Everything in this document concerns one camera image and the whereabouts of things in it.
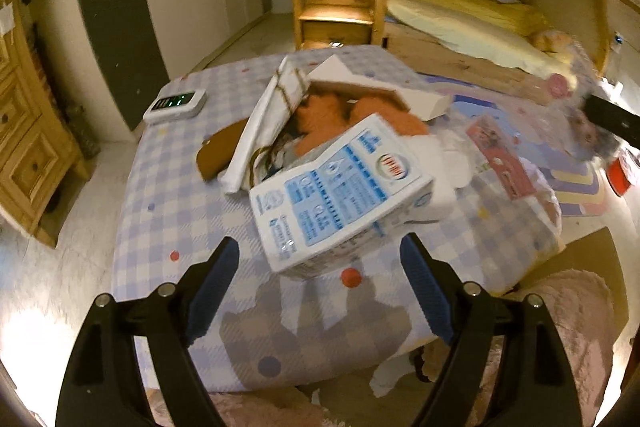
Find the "pink fluffy rug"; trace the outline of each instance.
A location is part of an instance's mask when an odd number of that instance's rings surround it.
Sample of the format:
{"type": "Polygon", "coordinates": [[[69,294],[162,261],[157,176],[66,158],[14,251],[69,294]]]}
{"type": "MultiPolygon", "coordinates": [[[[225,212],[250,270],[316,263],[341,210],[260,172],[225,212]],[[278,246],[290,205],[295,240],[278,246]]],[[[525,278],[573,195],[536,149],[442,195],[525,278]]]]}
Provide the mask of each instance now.
{"type": "MultiPolygon", "coordinates": [[[[171,417],[157,389],[148,389],[154,420],[162,427],[173,427],[171,417]]],[[[324,409],[313,405],[296,388],[258,393],[210,393],[227,427],[344,427],[324,417],[324,409]]]]}
{"type": "MultiPolygon", "coordinates": [[[[523,300],[529,293],[537,293],[545,299],[574,374],[582,424],[590,427],[595,422],[613,365],[616,339],[611,292],[604,280],[594,273],[565,270],[505,298],[523,300]]],[[[494,339],[468,426],[477,425],[484,418],[501,352],[501,342],[494,339]]],[[[440,340],[425,346],[425,375],[436,380],[448,354],[449,347],[440,340]]]]}

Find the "table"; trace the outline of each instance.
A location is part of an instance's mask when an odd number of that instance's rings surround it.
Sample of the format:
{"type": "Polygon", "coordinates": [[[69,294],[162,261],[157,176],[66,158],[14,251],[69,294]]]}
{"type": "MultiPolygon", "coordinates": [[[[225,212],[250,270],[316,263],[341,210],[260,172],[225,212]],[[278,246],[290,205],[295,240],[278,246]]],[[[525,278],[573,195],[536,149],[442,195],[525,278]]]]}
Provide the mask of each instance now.
{"type": "MultiPolygon", "coordinates": [[[[345,46],[291,55],[310,71],[332,54],[353,73],[415,89],[428,84],[376,46],[345,46]]],[[[113,263],[117,300],[177,282],[225,235],[238,241],[239,269],[209,331],[190,347],[208,391],[244,391],[324,380],[408,352],[434,339],[399,262],[398,244],[418,234],[434,258],[462,280],[494,293],[510,289],[558,251],[535,198],[511,202],[493,171],[457,191],[453,213],[438,223],[410,224],[372,245],[351,264],[362,275],[343,285],[338,269],[305,282],[271,273],[246,194],[227,196],[202,181],[195,157],[203,140],[247,117],[283,55],[201,71],[161,89],[161,96],[204,87],[208,100],[190,120],[149,127],[133,163],[113,263]]],[[[143,380],[157,387],[148,348],[137,341],[143,380]]]]}

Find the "white box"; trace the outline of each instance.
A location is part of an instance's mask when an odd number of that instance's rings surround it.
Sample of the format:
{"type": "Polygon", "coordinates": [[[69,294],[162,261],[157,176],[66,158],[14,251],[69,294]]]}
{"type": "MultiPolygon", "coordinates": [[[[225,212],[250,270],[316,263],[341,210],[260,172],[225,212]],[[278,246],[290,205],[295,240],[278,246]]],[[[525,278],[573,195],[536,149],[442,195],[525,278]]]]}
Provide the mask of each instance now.
{"type": "Polygon", "coordinates": [[[432,181],[386,121],[373,114],[315,161],[276,174],[250,192],[274,272],[314,277],[384,235],[382,220],[413,204],[432,181]]]}

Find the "orange stuffed toy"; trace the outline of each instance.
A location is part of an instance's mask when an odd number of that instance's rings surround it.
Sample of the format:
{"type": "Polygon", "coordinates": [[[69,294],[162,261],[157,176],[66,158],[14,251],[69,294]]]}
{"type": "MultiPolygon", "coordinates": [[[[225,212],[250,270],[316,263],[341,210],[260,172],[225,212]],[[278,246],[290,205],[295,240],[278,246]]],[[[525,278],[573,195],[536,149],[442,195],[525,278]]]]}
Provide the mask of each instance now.
{"type": "Polygon", "coordinates": [[[358,100],[351,109],[349,120],[344,116],[347,111],[348,104],[335,94],[310,95],[306,105],[296,111],[298,131],[305,134],[295,145],[296,155],[305,155],[374,113],[384,118],[401,136],[429,134],[429,127],[422,120],[382,97],[365,96],[358,100]]]}
{"type": "Polygon", "coordinates": [[[384,118],[400,136],[429,134],[429,127],[420,118],[377,96],[365,96],[355,103],[351,109],[349,127],[356,125],[375,112],[384,118]]]}
{"type": "Polygon", "coordinates": [[[296,143],[296,155],[300,158],[344,133],[349,125],[343,115],[344,105],[335,94],[309,95],[306,105],[296,111],[298,131],[306,135],[296,143]]]}

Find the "blue gripper pad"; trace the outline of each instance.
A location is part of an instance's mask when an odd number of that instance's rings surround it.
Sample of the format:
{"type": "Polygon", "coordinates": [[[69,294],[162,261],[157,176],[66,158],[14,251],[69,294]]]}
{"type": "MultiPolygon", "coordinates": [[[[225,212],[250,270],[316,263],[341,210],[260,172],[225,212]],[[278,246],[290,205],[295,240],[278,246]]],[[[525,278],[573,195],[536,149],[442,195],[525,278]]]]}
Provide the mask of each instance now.
{"type": "Polygon", "coordinates": [[[400,263],[431,331],[450,346],[454,337],[451,306],[420,250],[408,236],[400,242],[400,263]]]}
{"type": "Polygon", "coordinates": [[[185,337],[188,346],[209,331],[213,317],[231,284],[240,262],[238,242],[229,241],[191,300],[185,337]]]}

